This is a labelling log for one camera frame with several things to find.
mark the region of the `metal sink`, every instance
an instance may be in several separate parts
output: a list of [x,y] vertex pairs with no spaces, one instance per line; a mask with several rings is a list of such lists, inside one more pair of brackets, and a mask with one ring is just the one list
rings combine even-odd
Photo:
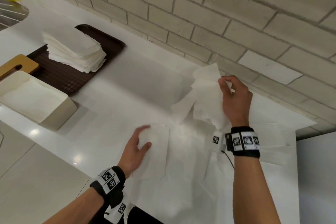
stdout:
[[28,14],[27,7],[16,2],[0,0],[0,31],[23,21]]

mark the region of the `beige plastic container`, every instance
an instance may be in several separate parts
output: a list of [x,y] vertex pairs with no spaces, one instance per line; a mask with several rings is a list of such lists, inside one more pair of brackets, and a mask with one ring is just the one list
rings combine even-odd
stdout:
[[17,71],[0,82],[0,103],[52,131],[57,131],[77,110],[67,94],[23,71]]

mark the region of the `tiled floor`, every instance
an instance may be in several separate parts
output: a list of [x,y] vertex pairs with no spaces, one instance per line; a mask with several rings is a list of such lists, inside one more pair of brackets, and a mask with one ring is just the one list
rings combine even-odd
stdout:
[[40,224],[89,187],[62,159],[2,122],[0,131],[0,223]]

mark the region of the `dark plastic tray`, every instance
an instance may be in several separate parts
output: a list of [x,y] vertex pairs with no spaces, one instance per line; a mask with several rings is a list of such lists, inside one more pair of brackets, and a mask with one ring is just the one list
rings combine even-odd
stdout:
[[35,52],[27,55],[28,58],[34,60],[40,65],[40,69],[34,72],[32,76],[59,89],[69,96],[76,94],[91,80],[91,78],[107,66],[125,48],[125,44],[120,40],[107,35],[90,25],[82,24],[76,26],[75,28],[99,42],[103,51],[106,53],[106,61],[98,71],[84,73],[71,66],[50,60],[48,58],[49,52],[47,51],[47,45],[44,45]]

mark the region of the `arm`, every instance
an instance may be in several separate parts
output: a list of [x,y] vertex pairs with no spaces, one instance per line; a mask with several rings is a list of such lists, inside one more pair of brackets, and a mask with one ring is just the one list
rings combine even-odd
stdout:
[[[232,82],[235,93],[226,81]],[[224,76],[218,83],[223,92],[223,112],[232,127],[249,127],[252,93],[248,87],[235,76]],[[234,157],[233,218],[235,224],[280,224],[258,158]]]
[[[152,145],[148,142],[140,150],[138,149],[139,134],[146,128],[149,128],[149,126],[142,126],[135,130],[118,163],[126,179],[139,168],[145,154]],[[43,224],[88,224],[103,204],[103,197],[94,188],[89,188]]]

